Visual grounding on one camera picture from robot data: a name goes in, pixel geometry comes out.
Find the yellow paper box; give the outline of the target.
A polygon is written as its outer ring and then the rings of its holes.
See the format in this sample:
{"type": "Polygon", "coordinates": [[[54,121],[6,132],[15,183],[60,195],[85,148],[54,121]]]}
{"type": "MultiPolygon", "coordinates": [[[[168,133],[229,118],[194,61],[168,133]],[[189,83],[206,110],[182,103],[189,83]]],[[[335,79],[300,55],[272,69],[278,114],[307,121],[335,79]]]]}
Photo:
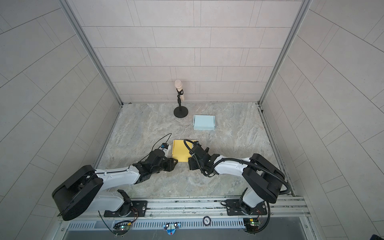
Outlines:
{"type": "Polygon", "coordinates": [[[187,163],[191,157],[190,151],[185,146],[183,140],[174,140],[172,147],[172,158],[180,163],[187,163]]]}

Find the light blue paper box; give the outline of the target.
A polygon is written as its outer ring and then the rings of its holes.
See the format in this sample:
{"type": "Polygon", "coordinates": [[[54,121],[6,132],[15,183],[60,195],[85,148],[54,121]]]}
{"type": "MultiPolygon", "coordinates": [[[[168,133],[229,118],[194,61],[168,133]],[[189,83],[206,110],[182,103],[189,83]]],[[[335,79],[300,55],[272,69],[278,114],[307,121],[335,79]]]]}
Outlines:
{"type": "Polygon", "coordinates": [[[194,130],[213,131],[216,127],[216,117],[210,115],[194,115],[194,130]]]}

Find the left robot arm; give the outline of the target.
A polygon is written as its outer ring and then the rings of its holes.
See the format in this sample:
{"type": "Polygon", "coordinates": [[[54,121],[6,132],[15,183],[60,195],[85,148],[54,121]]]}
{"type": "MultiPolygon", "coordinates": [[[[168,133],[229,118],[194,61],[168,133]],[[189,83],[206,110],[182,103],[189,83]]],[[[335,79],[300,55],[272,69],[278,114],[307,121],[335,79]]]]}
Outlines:
{"type": "Polygon", "coordinates": [[[155,149],[145,161],[120,169],[94,169],[91,165],[81,167],[52,193],[59,216],[65,221],[93,211],[109,211],[114,216],[128,216],[133,212],[129,195],[123,190],[117,193],[108,190],[142,183],[161,171],[173,171],[178,160],[168,158],[167,153],[168,150],[155,149]]]}

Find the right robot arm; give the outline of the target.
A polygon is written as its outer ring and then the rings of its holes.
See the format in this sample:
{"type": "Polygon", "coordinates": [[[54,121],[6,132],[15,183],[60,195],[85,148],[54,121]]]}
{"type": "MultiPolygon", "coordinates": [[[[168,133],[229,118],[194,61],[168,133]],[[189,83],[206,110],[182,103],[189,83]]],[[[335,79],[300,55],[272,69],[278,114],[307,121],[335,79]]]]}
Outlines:
{"type": "Polygon", "coordinates": [[[209,178],[215,175],[233,175],[246,180],[250,187],[242,193],[236,205],[230,206],[245,215],[256,211],[258,204],[274,204],[279,195],[292,191],[283,172],[260,154],[253,154],[245,159],[229,158],[218,154],[210,155],[209,148],[203,149],[198,141],[184,139],[183,142],[191,155],[191,170],[199,169],[209,178]]]}

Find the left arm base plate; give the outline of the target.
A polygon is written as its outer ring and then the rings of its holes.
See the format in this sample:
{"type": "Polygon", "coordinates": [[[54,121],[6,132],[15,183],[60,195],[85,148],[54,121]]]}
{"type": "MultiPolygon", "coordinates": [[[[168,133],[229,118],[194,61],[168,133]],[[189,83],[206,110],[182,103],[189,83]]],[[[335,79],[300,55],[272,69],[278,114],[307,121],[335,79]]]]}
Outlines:
{"type": "Polygon", "coordinates": [[[136,218],[144,217],[147,210],[147,201],[132,201],[130,204],[124,203],[117,211],[105,211],[105,218],[136,218]]]}

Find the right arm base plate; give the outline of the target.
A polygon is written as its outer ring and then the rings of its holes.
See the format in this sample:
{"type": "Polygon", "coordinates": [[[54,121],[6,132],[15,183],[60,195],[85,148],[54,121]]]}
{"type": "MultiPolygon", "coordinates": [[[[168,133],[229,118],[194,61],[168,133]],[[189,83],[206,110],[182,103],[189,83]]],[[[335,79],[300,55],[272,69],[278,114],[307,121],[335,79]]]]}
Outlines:
{"type": "Polygon", "coordinates": [[[265,202],[251,208],[240,199],[227,199],[221,201],[221,205],[226,208],[228,216],[266,216],[268,214],[265,202]]]}

